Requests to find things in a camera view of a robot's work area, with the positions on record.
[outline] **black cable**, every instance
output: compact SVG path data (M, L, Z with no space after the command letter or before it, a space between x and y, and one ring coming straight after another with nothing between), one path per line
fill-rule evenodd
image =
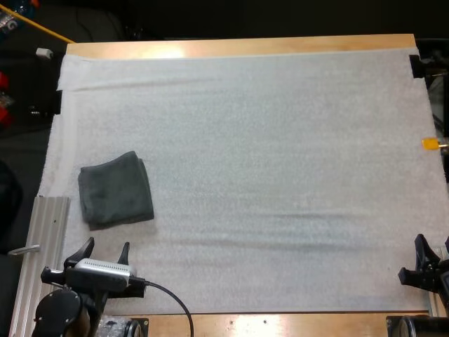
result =
M171 291L169 291L167 288L164 288L163 286L159 286L156 283L150 282L150 281L145 281L145 284L147 286L153 286L154 288L157 288L159 290L162 290L164 293L167 293L168 295L170 295L176 302L179 303L179 305L181 306L182 309L184 309L185 314L187 316L187 318L189 319L189 325L190 325L190 337L194 337L194 321L192 321L192 315L189 312L189 309L187 309L187 307L185 306L185 304Z
M107 11L103 11L103 13L106 15L106 18L111 23L112 28L114 28L115 34L117 34L117 38L119 41L123 39L122 34L120 33L119 29L116 27L114 20L111 18L111 13Z
M89 36L90 41L93 42L93 36L92 36L91 31L79 20L78 7L75 7L75 20L76 20L76 23L78 25L80 25L86 31L87 35Z

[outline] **white plastic piece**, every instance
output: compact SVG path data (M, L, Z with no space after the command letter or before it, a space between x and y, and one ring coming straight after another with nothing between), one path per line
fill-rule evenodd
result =
M47 58L50 60L53 57L53 52L50 49L37 48L36 55L40 58Z

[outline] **wooden table edge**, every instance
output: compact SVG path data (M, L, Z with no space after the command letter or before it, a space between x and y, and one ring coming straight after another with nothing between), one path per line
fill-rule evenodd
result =
M100 59L202 58L414 48L412 34L68 44L67 54Z

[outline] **black clamp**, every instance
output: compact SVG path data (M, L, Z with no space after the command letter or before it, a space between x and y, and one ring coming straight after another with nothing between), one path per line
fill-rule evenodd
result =
M449 251L449 238L445 247ZM415 239L415 250L415 270L403 267L398 274L401 284L438 293L449 313L449 260L441 260L422 234Z

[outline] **wooden frame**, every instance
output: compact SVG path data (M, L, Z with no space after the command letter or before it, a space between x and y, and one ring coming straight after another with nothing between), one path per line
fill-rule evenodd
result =
M316 53L414 48L412 34L281 39L143 41L69 44L67 53L87 58L202 58L276 53ZM193 315L196 336L207 337L359 337L386 336L387 315L422 315L426 312L279 313ZM152 315L151 337L188 336L182 315Z

